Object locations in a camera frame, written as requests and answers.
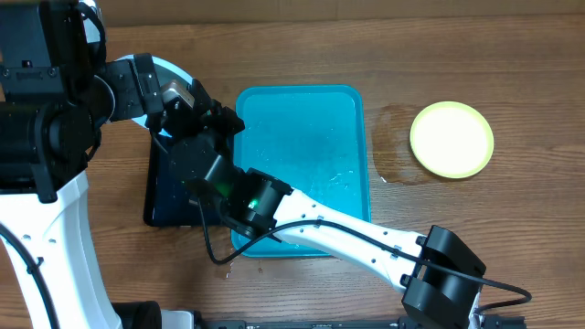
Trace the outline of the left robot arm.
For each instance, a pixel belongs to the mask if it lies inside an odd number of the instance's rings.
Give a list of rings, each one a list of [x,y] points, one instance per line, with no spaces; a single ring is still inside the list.
[[[149,55],[110,62],[92,1],[1,6],[1,240],[36,328],[159,328],[114,303],[88,219],[86,169],[107,122],[163,109]]]

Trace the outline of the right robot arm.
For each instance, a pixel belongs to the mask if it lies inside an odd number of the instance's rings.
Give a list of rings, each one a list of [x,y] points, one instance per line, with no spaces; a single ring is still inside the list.
[[[172,175],[228,228],[252,241],[272,238],[324,251],[373,272],[402,293],[407,315],[425,328],[477,328],[484,263],[453,232],[422,235],[384,228],[311,199],[278,178],[234,165],[229,137],[244,123],[194,80],[158,92],[162,126],[174,145]]]

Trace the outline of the light blue plate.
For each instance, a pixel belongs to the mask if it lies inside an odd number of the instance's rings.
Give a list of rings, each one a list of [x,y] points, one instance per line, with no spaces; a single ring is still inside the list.
[[[133,61],[133,55],[134,54],[130,54],[117,58],[116,61],[124,59],[129,59],[130,61]],[[154,63],[154,70],[157,74],[157,78],[161,87],[170,80],[177,80],[184,87],[188,87],[189,85],[192,84],[193,77],[186,71],[184,71],[182,68],[178,67],[176,64],[156,56],[152,56],[152,59]],[[143,115],[140,117],[132,118],[132,121],[140,125],[144,129],[147,129],[146,119],[147,116]],[[159,134],[165,137],[172,137],[172,135],[169,134],[165,129],[159,132]]]

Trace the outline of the yellow-green plate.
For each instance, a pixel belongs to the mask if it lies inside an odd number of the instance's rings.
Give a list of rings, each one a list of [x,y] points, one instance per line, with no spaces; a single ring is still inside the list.
[[[494,134],[485,117],[457,101],[425,107],[413,120],[409,137],[417,161],[431,173],[449,179],[481,172],[495,148]]]

